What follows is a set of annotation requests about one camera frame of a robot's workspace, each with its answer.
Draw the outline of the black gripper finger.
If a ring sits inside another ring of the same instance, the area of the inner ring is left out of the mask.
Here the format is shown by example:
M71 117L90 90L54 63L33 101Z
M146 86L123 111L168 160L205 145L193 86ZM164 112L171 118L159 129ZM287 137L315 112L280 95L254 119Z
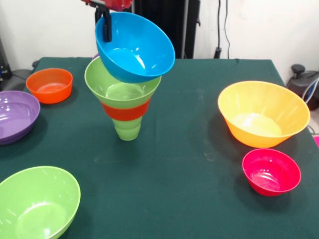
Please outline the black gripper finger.
M105 42L111 42L112 41L112 18L110 15L110 10L105 9L103 11L103 38Z
M101 5L95 6L95 23L98 22L98 20L103 16L104 7Z

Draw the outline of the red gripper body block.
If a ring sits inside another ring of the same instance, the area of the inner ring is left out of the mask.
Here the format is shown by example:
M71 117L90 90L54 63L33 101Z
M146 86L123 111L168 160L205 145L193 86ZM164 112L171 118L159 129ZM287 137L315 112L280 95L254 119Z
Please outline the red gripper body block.
M86 5L101 10L122 11L132 5L132 0L82 0Z

